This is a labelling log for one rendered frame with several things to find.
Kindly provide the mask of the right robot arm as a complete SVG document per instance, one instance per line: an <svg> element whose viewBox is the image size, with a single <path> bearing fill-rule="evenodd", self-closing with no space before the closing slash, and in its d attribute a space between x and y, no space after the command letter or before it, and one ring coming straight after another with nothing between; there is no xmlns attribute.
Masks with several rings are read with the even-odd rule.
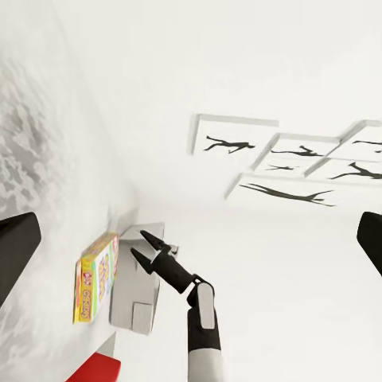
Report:
<svg viewBox="0 0 382 382"><path fill-rule="evenodd" d="M152 262L131 248L132 255L151 275L158 273L178 293L194 283L186 301L191 306L186 317L188 331L188 382L225 382L221 356L220 332L217 310L213 305L214 289L197 274L190 274L176 259L179 246L166 242L144 230L140 234L156 249L161 250Z"/></svg>

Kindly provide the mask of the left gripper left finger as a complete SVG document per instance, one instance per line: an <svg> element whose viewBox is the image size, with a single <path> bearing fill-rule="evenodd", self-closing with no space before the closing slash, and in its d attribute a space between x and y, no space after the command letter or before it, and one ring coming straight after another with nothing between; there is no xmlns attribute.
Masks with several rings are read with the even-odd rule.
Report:
<svg viewBox="0 0 382 382"><path fill-rule="evenodd" d="M0 306L41 242L34 212L0 221Z"/></svg>

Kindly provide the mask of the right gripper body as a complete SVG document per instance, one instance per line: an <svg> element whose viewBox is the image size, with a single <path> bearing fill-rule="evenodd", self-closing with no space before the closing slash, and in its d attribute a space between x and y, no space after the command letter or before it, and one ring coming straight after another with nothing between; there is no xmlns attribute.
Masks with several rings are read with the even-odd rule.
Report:
<svg viewBox="0 0 382 382"><path fill-rule="evenodd" d="M171 246L166 245L146 271L149 275L158 273L160 279L164 279L169 285L171 285L182 273L182 270L184 270L184 267L169 255L170 250Z"/></svg>

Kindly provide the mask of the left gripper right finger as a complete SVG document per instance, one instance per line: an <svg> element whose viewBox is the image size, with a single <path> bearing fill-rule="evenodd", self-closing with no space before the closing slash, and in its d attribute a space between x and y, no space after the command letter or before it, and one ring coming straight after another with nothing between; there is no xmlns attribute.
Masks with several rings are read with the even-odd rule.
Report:
<svg viewBox="0 0 382 382"><path fill-rule="evenodd" d="M363 212L357 241L382 276L382 215Z"/></svg>

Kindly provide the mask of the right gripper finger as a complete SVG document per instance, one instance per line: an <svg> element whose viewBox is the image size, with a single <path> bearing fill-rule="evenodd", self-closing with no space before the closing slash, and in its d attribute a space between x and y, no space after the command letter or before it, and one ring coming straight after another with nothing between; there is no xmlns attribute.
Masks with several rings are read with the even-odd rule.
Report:
<svg viewBox="0 0 382 382"><path fill-rule="evenodd" d="M142 255L140 252L138 252L134 248L131 248L131 253L138 260L138 262L143 267L143 269L147 271L150 265L152 264L152 261L146 258L144 255Z"/></svg>
<svg viewBox="0 0 382 382"><path fill-rule="evenodd" d="M158 251L158 250L162 251L166 247L166 242L160 240L156 236L151 235L149 232L141 230L140 234L149 242L149 244L154 249L156 249L156 251Z"/></svg>

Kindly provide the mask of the board game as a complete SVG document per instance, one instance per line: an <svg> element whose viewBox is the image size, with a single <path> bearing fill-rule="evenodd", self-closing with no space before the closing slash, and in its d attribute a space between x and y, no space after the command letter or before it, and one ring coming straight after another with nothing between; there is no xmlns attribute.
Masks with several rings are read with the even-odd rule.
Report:
<svg viewBox="0 0 382 382"><path fill-rule="evenodd" d="M117 278L119 233L109 232L76 266L74 324L92 322Z"/></svg>

